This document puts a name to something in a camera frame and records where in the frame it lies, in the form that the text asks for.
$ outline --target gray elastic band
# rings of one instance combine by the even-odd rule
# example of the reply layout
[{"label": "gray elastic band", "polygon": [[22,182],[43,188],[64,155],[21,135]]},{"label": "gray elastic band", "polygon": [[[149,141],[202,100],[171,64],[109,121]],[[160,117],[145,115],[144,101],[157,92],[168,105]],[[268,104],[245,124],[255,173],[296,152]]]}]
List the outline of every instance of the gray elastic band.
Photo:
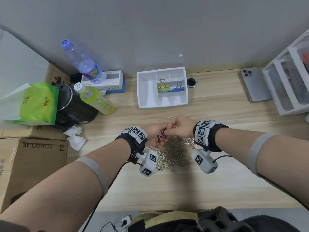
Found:
[{"label": "gray elastic band", "polygon": [[257,168],[256,168],[256,164],[257,164],[257,156],[259,154],[259,151],[261,149],[261,147],[263,146],[263,144],[272,136],[276,136],[276,134],[263,134],[261,136],[259,136],[257,138],[257,140],[255,140],[255,142],[253,143],[251,149],[250,149],[250,153],[249,153],[249,169],[251,170],[251,172],[253,172],[255,175],[258,176],[257,174]]},{"label": "gray elastic band", "polygon": [[103,195],[105,196],[107,194],[107,191],[108,191],[108,185],[107,185],[106,178],[105,178],[105,176],[104,176],[100,166],[94,160],[89,159],[87,157],[80,157],[79,159],[77,159],[75,161],[83,162],[89,168],[91,168],[92,171],[95,172],[95,174],[97,175],[98,179],[100,180],[100,183],[101,183],[101,186],[102,186],[102,190],[103,190]]}]

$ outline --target white bottle cap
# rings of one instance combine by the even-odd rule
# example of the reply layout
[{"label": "white bottle cap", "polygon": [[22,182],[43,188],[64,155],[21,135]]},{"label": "white bottle cap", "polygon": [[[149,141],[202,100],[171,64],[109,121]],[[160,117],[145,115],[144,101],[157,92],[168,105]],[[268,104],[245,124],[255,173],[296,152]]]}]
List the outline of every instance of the white bottle cap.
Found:
[{"label": "white bottle cap", "polygon": [[74,85],[74,89],[75,91],[77,91],[78,93],[82,93],[86,90],[86,86],[84,86],[82,83],[78,82]]}]

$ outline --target plastic water bottle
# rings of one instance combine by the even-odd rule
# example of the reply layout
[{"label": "plastic water bottle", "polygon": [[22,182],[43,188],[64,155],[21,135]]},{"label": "plastic water bottle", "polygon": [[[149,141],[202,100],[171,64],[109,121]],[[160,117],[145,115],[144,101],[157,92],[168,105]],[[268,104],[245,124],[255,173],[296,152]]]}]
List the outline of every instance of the plastic water bottle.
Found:
[{"label": "plastic water bottle", "polygon": [[61,42],[61,46],[66,50],[70,61],[89,81],[99,84],[106,79],[106,74],[99,69],[98,65],[92,58],[89,58],[82,49],[74,46],[73,43],[65,39]]},{"label": "plastic water bottle", "polygon": [[85,86],[79,82],[74,85],[74,89],[79,93],[84,103],[89,104],[104,115],[113,113],[115,109],[113,103],[107,100],[96,88]]}]

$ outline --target white drawer organizer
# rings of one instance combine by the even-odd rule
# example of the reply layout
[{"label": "white drawer organizer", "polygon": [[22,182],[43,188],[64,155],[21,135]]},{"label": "white drawer organizer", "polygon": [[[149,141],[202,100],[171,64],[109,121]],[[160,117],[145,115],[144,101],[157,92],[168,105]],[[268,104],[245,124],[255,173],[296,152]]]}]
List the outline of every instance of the white drawer organizer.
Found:
[{"label": "white drawer organizer", "polygon": [[[158,93],[160,79],[172,90],[181,82],[184,91]],[[169,107],[188,104],[187,76],[184,67],[143,71],[137,73],[137,99],[140,108]]]},{"label": "white drawer organizer", "polygon": [[309,111],[309,74],[302,60],[304,53],[309,54],[309,30],[262,70],[280,115]]}]

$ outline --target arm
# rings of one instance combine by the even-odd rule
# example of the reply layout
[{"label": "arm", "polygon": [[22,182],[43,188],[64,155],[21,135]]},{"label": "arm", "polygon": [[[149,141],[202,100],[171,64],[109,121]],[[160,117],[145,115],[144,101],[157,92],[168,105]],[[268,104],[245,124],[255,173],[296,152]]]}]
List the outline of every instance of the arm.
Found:
[{"label": "arm", "polygon": [[[173,119],[164,132],[166,135],[194,138],[193,129],[197,121],[179,116]],[[239,162],[248,165],[248,154],[262,132],[219,129],[216,145]],[[309,142],[286,136],[273,136],[262,146],[257,157],[257,172],[276,183],[297,199],[309,206]]]},{"label": "arm", "polygon": [[[146,145],[162,148],[155,137],[167,125],[143,127]],[[85,155],[106,174],[108,184],[129,158],[131,149],[122,138]],[[73,162],[61,168],[13,203],[0,220],[25,226],[31,231],[78,231],[92,212],[103,192],[95,173],[84,163]]]}]

